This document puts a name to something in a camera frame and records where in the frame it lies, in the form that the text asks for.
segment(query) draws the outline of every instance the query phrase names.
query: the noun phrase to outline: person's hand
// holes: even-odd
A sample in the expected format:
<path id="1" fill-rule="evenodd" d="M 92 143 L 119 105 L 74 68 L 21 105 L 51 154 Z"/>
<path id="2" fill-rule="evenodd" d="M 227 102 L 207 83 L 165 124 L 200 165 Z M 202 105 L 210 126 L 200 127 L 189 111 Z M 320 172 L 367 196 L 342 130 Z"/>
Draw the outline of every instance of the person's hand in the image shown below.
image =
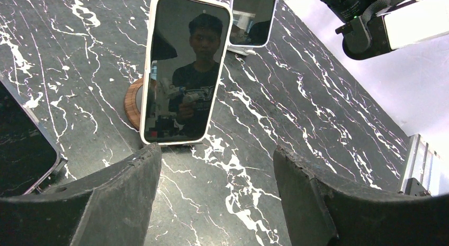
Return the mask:
<path id="1" fill-rule="evenodd" d="M 192 118 L 193 116 L 193 107 L 195 106 L 196 102 L 191 103 L 181 103 L 179 105 L 179 112 L 178 112 L 178 120 L 183 121 L 189 118 Z"/>

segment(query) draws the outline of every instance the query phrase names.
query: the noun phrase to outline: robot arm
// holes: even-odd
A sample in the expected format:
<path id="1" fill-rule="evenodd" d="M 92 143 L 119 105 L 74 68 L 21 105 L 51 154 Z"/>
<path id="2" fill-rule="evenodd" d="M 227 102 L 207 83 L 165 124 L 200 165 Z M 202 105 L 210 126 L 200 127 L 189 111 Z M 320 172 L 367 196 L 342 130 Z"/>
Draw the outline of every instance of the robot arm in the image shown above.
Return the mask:
<path id="1" fill-rule="evenodd" d="M 355 60 L 449 34 L 449 0 L 414 0 L 401 5 L 404 0 L 321 1 L 345 22 L 336 33 L 343 35 L 343 50 Z"/>

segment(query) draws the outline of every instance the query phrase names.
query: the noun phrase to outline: black screen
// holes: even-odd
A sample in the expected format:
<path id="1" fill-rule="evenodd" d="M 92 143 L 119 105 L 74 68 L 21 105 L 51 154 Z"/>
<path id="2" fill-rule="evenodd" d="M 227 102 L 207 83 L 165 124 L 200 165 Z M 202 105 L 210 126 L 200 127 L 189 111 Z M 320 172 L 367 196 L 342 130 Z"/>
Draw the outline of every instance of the black screen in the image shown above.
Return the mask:
<path id="1" fill-rule="evenodd" d="M 260 46 L 268 41 L 277 0 L 232 0 L 233 24 L 229 41 Z"/>
<path id="2" fill-rule="evenodd" d="M 212 113 L 231 16 L 194 0 L 159 0 L 155 18 L 145 139 L 199 140 Z"/>
<path id="3" fill-rule="evenodd" d="M 56 161 L 53 146 L 0 84 L 0 197 L 24 194 Z"/>

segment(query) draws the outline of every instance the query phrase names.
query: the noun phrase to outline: black smartphone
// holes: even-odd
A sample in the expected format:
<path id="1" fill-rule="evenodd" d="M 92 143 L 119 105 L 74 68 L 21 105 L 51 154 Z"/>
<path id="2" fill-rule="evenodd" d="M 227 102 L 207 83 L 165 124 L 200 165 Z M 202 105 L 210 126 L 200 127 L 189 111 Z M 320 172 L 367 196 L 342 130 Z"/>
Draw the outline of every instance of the black smartphone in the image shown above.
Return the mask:
<path id="1" fill-rule="evenodd" d="M 232 13 L 213 0 L 151 0 L 140 136 L 145 144 L 205 136 Z"/>
<path id="2" fill-rule="evenodd" d="M 32 192 L 57 167 L 60 152 L 0 73 L 0 197 Z"/>

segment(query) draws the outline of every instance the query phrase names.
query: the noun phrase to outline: person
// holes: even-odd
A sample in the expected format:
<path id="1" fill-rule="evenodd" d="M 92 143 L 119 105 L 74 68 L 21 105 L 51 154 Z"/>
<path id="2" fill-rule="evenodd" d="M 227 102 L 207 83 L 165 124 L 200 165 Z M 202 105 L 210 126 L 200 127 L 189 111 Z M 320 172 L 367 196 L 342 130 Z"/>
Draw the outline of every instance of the person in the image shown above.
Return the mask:
<path id="1" fill-rule="evenodd" d="M 190 138 L 200 138 L 205 132 L 212 106 L 215 85 L 218 80 L 220 64 L 214 55 L 221 45 L 223 23 L 209 14 L 201 14 L 189 24 L 189 43 L 196 60 L 173 73 L 174 86 L 185 87 L 185 95 L 197 94 L 198 100 L 183 103 L 184 95 L 170 100 L 169 110 L 176 112 L 180 133 Z"/>

